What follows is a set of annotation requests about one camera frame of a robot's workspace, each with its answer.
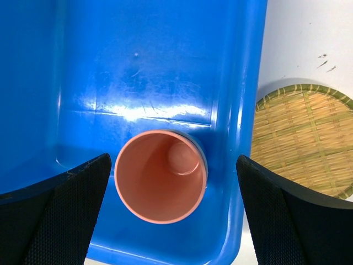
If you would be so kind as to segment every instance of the woven bamboo basket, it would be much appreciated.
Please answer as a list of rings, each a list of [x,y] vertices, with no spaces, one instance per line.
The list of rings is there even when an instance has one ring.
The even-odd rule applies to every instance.
[[[353,101],[329,87],[297,84],[256,104],[251,157],[318,192],[353,194]]]

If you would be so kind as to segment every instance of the white table surface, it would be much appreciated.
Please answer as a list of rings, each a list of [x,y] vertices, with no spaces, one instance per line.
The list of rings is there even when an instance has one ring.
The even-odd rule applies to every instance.
[[[268,0],[258,99],[295,83],[323,84],[353,98],[353,1]],[[245,216],[232,265],[243,264],[258,264]]]

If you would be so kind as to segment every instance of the plastic cup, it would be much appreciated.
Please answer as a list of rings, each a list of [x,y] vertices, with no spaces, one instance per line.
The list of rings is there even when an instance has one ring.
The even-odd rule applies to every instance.
[[[170,130],[136,135],[115,163],[117,192],[139,218],[171,224],[189,216],[205,194],[207,163],[191,136]]]

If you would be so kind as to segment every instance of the blue plastic bin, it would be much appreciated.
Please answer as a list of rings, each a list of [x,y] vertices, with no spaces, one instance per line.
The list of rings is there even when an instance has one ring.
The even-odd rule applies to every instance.
[[[266,0],[13,0],[0,9],[0,194],[150,129],[205,147],[196,211],[171,225],[130,213],[113,180],[88,257],[110,264],[230,264],[243,204]]]

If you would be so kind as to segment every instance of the black fabric texture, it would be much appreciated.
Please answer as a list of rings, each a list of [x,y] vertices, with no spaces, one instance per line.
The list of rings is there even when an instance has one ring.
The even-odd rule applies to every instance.
[[[260,265],[353,264],[353,203],[303,187],[245,156],[237,172]]]
[[[110,170],[104,154],[0,195],[0,264],[83,264]]]

